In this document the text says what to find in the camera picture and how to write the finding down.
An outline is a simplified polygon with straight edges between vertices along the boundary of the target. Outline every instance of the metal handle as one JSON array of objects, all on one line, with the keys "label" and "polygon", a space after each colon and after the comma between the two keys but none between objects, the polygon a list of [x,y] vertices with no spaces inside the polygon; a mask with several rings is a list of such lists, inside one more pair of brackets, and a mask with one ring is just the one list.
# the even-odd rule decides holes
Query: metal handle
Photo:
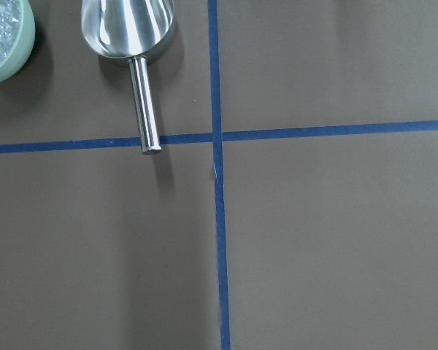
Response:
[{"label": "metal handle", "polygon": [[154,155],[161,151],[161,144],[155,126],[147,62],[145,58],[137,56],[130,58],[129,63],[142,152],[143,155]]}]

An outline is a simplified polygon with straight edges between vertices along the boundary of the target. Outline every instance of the bowl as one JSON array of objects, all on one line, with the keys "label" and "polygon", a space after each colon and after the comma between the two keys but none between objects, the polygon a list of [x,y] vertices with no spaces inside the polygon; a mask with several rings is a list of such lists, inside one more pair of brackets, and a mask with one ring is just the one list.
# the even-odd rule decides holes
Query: bowl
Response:
[{"label": "bowl", "polygon": [[0,0],[0,82],[20,70],[34,45],[36,26],[28,0]]}]

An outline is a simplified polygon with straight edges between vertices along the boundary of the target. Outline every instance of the metal scoop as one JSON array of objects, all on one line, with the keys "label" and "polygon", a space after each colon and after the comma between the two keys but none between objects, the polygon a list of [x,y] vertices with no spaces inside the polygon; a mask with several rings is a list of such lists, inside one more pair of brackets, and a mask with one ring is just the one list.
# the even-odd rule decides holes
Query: metal scoop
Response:
[{"label": "metal scoop", "polygon": [[81,30],[89,47],[128,61],[145,155],[161,151],[147,64],[169,46],[173,22],[173,0],[82,0]]}]

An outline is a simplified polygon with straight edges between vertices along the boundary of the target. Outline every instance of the stainless steel scoop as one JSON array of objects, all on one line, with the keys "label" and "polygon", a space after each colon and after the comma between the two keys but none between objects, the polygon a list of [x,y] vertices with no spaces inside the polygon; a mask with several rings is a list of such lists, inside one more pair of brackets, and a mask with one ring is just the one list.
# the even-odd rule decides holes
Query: stainless steel scoop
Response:
[{"label": "stainless steel scoop", "polygon": [[161,151],[147,64],[174,36],[173,0],[82,0],[81,30],[101,56],[128,61],[142,152]]}]

